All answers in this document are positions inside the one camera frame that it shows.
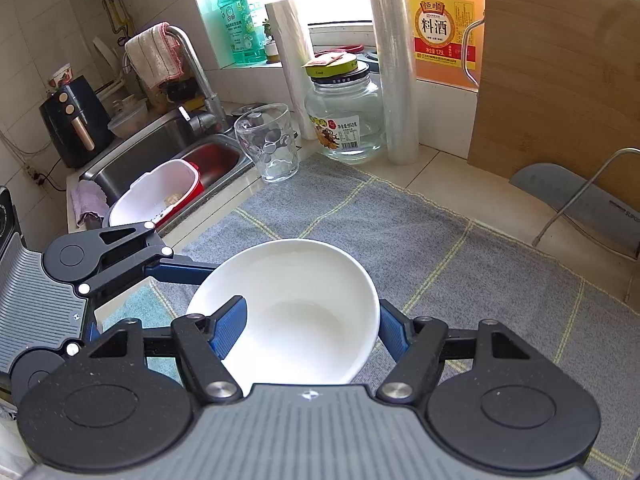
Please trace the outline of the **white bowl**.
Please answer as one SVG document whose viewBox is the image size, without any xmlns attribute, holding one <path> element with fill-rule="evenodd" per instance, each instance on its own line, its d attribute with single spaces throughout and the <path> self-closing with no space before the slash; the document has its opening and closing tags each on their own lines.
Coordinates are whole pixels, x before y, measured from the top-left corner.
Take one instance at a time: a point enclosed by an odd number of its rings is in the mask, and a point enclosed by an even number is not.
<svg viewBox="0 0 640 480">
<path fill-rule="evenodd" d="M 224 366 L 243 391 L 256 384 L 341 385 L 360 372 L 380 326 L 378 293 L 346 252 L 314 240 L 274 240 L 224 262 L 188 310 L 210 315 L 235 295 L 247 304 Z"/>
</svg>

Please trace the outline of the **grey dish mat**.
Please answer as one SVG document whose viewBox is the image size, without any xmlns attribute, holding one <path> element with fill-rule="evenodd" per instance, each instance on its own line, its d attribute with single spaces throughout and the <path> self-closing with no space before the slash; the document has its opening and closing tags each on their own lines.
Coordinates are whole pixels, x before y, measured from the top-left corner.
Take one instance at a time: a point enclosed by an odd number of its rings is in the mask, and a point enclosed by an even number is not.
<svg viewBox="0 0 640 480">
<path fill-rule="evenodd" d="M 601 430 L 586 467 L 598 479 L 639 474 L 639 315 L 555 258 L 334 162 L 308 158 L 212 226 L 168 242 L 219 264 L 246 248 L 303 237 L 357 259 L 378 294 L 409 316 L 455 328 L 508 326 L 596 399 Z"/>
</svg>

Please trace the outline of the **black air fryer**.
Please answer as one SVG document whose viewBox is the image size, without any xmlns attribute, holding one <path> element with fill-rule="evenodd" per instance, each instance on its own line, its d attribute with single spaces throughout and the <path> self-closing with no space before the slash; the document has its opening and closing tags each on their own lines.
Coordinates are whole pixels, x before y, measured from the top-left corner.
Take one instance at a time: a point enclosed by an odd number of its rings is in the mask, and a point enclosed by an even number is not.
<svg viewBox="0 0 640 480">
<path fill-rule="evenodd" d="M 114 141 L 108 116 L 84 76 L 52 93 L 39 107 L 52 144 L 65 166 L 79 169 Z"/>
</svg>

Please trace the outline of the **red basin in sink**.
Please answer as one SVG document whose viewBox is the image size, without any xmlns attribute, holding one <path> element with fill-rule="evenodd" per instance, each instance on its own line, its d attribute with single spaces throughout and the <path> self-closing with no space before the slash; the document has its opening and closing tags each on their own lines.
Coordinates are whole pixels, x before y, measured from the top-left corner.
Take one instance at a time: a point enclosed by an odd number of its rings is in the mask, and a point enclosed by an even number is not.
<svg viewBox="0 0 640 480">
<path fill-rule="evenodd" d="M 232 180 L 241 155 L 226 144 L 209 142 L 187 152 L 182 159 L 198 170 L 204 194 L 207 194 L 217 192 Z"/>
</svg>

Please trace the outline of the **steel sink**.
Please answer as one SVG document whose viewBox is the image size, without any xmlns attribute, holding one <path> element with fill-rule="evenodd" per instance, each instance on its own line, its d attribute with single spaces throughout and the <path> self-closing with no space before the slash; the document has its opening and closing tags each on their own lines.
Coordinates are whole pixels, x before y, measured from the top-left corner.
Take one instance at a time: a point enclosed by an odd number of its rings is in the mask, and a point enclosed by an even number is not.
<svg viewBox="0 0 640 480">
<path fill-rule="evenodd" d="M 237 150 L 241 155 L 241 162 L 236 167 L 232 180 L 217 192 L 203 192 L 191 200 L 183 211 L 178 212 L 175 220 L 168 221 L 165 230 L 170 231 L 253 167 L 235 137 L 230 132 L 219 133 L 215 129 L 214 116 L 209 112 L 194 110 L 189 113 L 182 107 L 176 108 L 115 145 L 111 151 L 92 162 L 80 177 L 82 180 L 96 182 L 105 193 L 107 203 L 114 205 L 128 191 L 129 185 L 142 174 L 168 160 L 182 159 L 184 154 L 197 146 L 213 142 L 226 144 Z"/>
</svg>

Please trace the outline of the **steel faucet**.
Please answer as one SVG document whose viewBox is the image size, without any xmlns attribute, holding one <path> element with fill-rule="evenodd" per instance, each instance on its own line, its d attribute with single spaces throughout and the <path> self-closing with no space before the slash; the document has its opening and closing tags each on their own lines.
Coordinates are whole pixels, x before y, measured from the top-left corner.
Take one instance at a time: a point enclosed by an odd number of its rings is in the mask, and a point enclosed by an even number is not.
<svg viewBox="0 0 640 480">
<path fill-rule="evenodd" d="M 183 62 L 186 62 L 186 64 L 190 66 L 191 73 L 198 83 L 198 88 L 204 98 L 204 106 L 209 114 L 214 116 L 214 126 L 216 127 L 215 131 L 219 133 L 229 132 L 230 125 L 226 118 L 226 113 L 222 108 L 217 93 L 209 83 L 205 70 L 195 52 L 189 36 L 184 30 L 171 24 L 169 24 L 167 32 L 170 36 L 173 36 L 179 41 L 182 67 Z"/>
</svg>

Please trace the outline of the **pink striped cloth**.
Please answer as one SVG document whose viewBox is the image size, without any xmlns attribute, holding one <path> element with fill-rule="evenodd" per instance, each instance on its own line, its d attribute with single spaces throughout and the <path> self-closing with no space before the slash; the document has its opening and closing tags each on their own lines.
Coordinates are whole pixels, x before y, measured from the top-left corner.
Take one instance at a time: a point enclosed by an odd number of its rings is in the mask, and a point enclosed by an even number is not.
<svg viewBox="0 0 640 480">
<path fill-rule="evenodd" d="M 179 41 L 168 34 L 168 27 L 167 22 L 158 23 L 125 44 L 130 64 L 150 90 L 184 74 Z"/>
</svg>

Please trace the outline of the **clear glass cup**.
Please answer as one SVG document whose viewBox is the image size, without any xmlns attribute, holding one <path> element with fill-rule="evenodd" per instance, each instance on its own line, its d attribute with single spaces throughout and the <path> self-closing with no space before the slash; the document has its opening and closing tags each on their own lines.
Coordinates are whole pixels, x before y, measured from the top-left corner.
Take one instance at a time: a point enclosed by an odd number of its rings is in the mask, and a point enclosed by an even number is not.
<svg viewBox="0 0 640 480">
<path fill-rule="evenodd" d="M 285 104 L 253 108 L 236 120 L 234 134 L 266 183 L 282 182 L 296 174 L 299 168 L 296 133 Z"/>
</svg>

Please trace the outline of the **glass jar with lid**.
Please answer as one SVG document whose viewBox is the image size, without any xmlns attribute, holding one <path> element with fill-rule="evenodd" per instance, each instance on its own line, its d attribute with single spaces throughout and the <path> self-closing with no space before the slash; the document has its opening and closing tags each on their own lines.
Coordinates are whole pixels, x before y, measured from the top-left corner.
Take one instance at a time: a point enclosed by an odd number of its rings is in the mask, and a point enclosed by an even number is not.
<svg viewBox="0 0 640 480">
<path fill-rule="evenodd" d="M 370 66 L 351 53 L 331 51 L 304 70 L 311 81 L 305 110 L 323 153 L 351 165 L 375 158 L 385 144 L 384 112 Z"/>
</svg>

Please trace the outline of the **green dish soap bottle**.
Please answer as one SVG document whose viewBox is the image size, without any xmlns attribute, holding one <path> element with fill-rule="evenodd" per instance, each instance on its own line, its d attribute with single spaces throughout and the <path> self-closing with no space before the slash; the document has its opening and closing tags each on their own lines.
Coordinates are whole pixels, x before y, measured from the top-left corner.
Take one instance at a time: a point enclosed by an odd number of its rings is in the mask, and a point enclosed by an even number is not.
<svg viewBox="0 0 640 480">
<path fill-rule="evenodd" d="M 227 31 L 233 62 L 253 65 L 267 61 L 264 21 L 267 13 L 262 0 L 217 0 Z"/>
</svg>

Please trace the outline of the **bamboo cutting board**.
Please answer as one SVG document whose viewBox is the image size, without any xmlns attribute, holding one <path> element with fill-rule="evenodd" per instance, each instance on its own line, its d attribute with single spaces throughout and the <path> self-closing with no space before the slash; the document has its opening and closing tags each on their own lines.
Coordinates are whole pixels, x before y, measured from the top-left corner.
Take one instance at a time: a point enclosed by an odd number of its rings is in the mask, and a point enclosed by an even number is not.
<svg viewBox="0 0 640 480">
<path fill-rule="evenodd" d="M 638 0 L 486 0 L 468 161 L 510 178 L 553 162 L 639 206 Z"/>
</svg>

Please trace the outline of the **white bag roll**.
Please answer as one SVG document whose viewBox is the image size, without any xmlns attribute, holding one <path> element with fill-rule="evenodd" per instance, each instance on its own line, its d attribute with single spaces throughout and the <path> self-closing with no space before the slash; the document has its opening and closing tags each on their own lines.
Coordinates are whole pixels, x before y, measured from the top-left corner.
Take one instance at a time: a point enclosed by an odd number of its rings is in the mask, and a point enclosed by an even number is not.
<svg viewBox="0 0 640 480">
<path fill-rule="evenodd" d="M 314 124 L 305 107 L 305 98 L 312 84 L 304 65 L 314 57 L 308 27 L 303 24 L 291 0 L 268 2 L 266 12 L 300 135 L 304 140 L 317 141 Z"/>
</svg>

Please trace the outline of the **orange cooking wine jug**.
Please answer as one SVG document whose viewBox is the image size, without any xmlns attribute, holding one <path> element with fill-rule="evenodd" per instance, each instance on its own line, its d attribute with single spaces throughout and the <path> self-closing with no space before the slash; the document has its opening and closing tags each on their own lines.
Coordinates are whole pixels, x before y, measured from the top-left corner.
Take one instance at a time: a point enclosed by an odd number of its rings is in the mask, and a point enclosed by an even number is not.
<svg viewBox="0 0 640 480">
<path fill-rule="evenodd" d="M 485 0 L 408 0 L 416 76 L 475 90 L 480 84 Z"/>
</svg>

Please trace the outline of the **plastic wrap roll tall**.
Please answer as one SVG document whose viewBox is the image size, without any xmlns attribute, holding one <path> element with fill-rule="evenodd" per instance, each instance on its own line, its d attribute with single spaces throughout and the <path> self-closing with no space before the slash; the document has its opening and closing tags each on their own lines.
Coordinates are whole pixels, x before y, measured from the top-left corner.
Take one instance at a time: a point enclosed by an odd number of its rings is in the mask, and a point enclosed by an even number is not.
<svg viewBox="0 0 640 480">
<path fill-rule="evenodd" d="M 416 66 L 408 0 L 370 0 L 378 52 L 387 154 L 395 165 L 418 160 Z"/>
</svg>

